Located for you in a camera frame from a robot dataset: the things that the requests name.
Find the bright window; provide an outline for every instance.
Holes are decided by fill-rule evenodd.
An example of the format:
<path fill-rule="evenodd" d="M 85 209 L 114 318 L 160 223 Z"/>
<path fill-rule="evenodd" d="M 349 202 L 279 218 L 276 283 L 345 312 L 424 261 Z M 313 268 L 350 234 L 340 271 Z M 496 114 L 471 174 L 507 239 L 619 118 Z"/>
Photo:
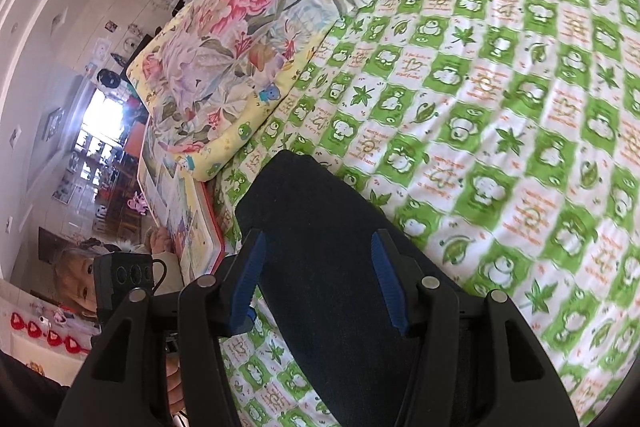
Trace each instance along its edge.
<path fill-rule="evenodd" d="M 118 141 L 122 128 L 122 106 L 97 90 L 84 113 L 82 130 L 114 144 Z"/>

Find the picture book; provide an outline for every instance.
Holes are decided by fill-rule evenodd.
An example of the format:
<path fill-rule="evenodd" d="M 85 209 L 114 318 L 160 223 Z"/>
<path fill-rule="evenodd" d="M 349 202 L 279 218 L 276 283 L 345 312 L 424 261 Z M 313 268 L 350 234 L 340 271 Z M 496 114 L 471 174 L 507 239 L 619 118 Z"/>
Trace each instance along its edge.
<path fill-rule="evenodd" d="M 195 181 L 160 147 L 150 123 L 151 119 L 138 165 L 138 183 L 156 225 L 166 227 L 174 238 L 182 278 L 188 284 L 218 267 L 225 255 L 224 239 L 204 183 Z"/>

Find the printed bedsheet pattern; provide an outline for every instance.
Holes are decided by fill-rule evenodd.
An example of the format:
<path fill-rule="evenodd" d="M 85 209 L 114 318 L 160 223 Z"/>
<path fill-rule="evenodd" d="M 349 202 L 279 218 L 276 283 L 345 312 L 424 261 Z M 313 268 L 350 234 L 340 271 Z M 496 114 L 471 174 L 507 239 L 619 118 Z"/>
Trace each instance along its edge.
<path fill-rule="evenodd" d="M 312 155 L 468 292 L 508 292 L 586 425 L 640 339 L 639 9 L 374 1 L 221 172 L 227 240 L 260 168 L 283 148 Z M 331 425 L 258 304 L 258 328 L 223 344 L 243 421 Z"/>

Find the floral pillow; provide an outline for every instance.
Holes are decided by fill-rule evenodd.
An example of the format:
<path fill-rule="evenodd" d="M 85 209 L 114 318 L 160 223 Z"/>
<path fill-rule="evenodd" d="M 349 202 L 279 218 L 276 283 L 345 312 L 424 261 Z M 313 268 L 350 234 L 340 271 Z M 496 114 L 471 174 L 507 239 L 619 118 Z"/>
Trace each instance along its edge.
<path fill-rule="evenodd" d="M 129 78 L 158 143 L 211 179 L 289 92 L 341 17 L 372 0 L 193 0 Z"/>

